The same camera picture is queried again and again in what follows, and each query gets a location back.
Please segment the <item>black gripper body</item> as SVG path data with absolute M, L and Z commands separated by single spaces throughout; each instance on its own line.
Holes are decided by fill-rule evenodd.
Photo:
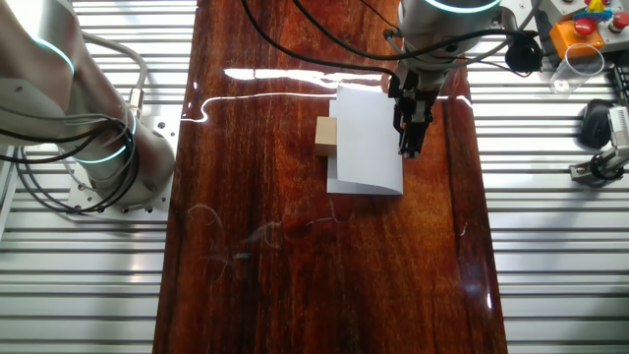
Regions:
M 414 71 L 407 66 L 398 66 L 394 74 L 389 83 L 389 97 L 408 97 L 426 104 L 434 104 L 445 81 L 443 71 Z

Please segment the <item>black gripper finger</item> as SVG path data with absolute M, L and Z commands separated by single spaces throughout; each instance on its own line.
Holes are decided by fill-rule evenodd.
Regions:
M 397 132 L 428 127 L 432 121 L 426 101 L 397 101 L 394 105 L 393 127 Z
M 421 123 L 405 124 L 399 141 L 399 154 L 406 158 L 416 158 L 421 153 L 424 143 L 424 125 Z

